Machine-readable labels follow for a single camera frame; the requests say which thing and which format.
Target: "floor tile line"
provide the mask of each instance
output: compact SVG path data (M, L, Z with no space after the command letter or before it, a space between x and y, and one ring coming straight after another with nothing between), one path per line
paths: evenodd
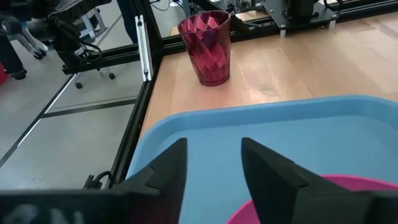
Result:
M117 107L117 106L131 105L131 104L136 103L136 101L137 101L137 99L122 100L122 101L116 101L116 102L112 102L112 103L103 103L100 105L85 106L85 107L81 107L81 108L56 111L56 112L46 113L42 116L42 118L53 118L56 116L63 116L63 115L75 114L75 113L83 113L83 112L94 111L94 110L102 110L102 109L113 108L113 107Z
M102 43L102 41L104 41L104 39L108 36L108 34L112 31L113 27L116 26L116 24L119 22L120 18L122 18L122 15L120 15L113 23L112 25L108 28L107 31L105 31L105 33L103 34L103 36L100 38L100 40L97 43L97 46L100 46L100 44Z
M135 99L137 97L138 97L137 95L122 96L122 97L112 98L112 99L108 99L108 100L96 100L96 101L87 102L87 103L77 103L74 105L57 106L57 107L52 108L48 112L54 113L54 112L58 112L58 111L72 110L72 109L77 109L77 108L86 107L86 106L96 106L96 105L105 104L105 103L113 103L113 102L117 102L117 101L131 100L131 99Z
M7 160L12 156L12 154L17 150L18 146L22 143L22 141L25 140L25 138L30 134L30 132L35 128L37 123L41 120L43 115L51 106L53 103L58 99L58 97L61 95L61 93L68 87L68 85L72 82L74 79L74 75L70 75L68 80L61 86L61 88L56 92L56 94L51 98L51 100L45 105L45 107L42 109L42 111L37 115L37 117L31 122L31 124L27 127L27 129L21 134L21 136L17 139L17 141L11 146L11 148L5 153L5 155L2 156L0 159L0 168L7 162Z

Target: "chair leg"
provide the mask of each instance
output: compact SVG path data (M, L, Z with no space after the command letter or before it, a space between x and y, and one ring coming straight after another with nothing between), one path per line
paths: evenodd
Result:
M116 76L114 75L114 73L111 72L111 70L109 69L109 67L106 68L99 68L98 69L98 73L101 76L108 76L110 79L115 79Z
M96 31L96 36L99 37L101 34L103 34L106 31L106 26L104 24L104 21L102 20L102 17L100 16L100 13L98 12L97 8L94 8L94 15L97 18L98 25L99 25L99 30Z
M85 14L81 17L81 19L83 19L86 29L80 32L80 38L85 35L89 35L91 39L95 40L95 31L93 25L91 24L90 18L88 18L87 14Z

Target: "magenta bowl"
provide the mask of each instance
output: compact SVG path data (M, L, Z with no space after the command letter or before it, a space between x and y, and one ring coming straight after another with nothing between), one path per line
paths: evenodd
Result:
M370 178L350 175L322 175L322 177L349 190L398 190L398 184ZM226 224L260 224L252 200L243 204Z

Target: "shoe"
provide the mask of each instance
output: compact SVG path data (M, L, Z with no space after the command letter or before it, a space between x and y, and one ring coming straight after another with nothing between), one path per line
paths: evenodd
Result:
M22 69L19 72L14 72L14 73L8 73L8 75L12 78L15 78L16 80L23 80L26 78L27 71L25 69Z

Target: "person's leg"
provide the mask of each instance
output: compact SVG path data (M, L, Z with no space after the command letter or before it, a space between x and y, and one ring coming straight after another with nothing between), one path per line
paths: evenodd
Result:
M131 41L133 43L137 43L137 30L135 23L135 15L131 11L129 0L118 0L118 5L120 8L120 12L122 13L124 26L126 28L126 32L129 35Z
M15 79L25 78L26 70L7 36L0 35L0 46L0 62L6 69L7 74Z

